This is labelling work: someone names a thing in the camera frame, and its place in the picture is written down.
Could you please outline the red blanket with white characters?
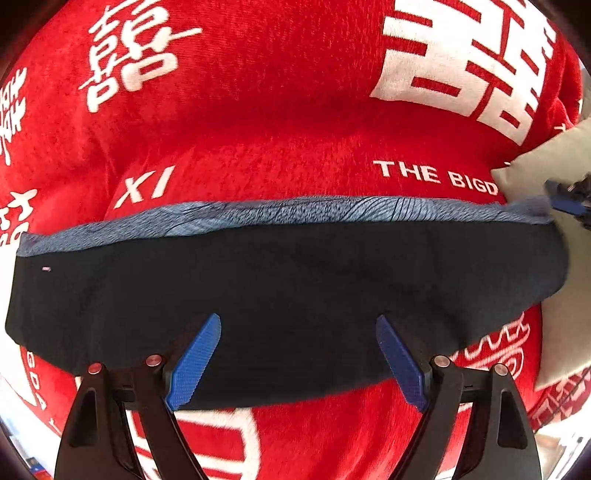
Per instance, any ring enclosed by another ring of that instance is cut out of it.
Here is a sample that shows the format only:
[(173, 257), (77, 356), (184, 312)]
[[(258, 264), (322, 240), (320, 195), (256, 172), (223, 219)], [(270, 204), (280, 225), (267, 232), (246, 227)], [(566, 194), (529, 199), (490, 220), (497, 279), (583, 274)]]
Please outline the red blanket with white characters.
[[(574, 127), (582, 103), (575, 50), (529, 1), (67, 1), (13, 60), (1, 84), (1, 414), (48, 473), (83, 374), (115, 368), (74, 375), (8, 335), (23, 235), (188, 202), (508, 205), (493, 171)], [(539, 425), (551, 397), (535, 387), (542, 325), (539, 302), (445, 355), (506, 365)], [(419, 421), (390, 369), (314, 399), (190, 401), (177, 422), (212, 479), (382, 479)]]

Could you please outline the black pants with grey waistband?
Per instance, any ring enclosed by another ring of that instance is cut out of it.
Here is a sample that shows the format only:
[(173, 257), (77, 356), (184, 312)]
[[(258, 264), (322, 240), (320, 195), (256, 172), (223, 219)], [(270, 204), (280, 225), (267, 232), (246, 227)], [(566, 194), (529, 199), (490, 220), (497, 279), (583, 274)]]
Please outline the black pants with grey waistband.
[(188, 202), (16, 253), (8, 335), (79, 375), (132, 366), (221, 318), (194, 409), (294, 402), (383, 381), (377, 318), (452, 354), (556, 293), (565, 241), (541, 200)]

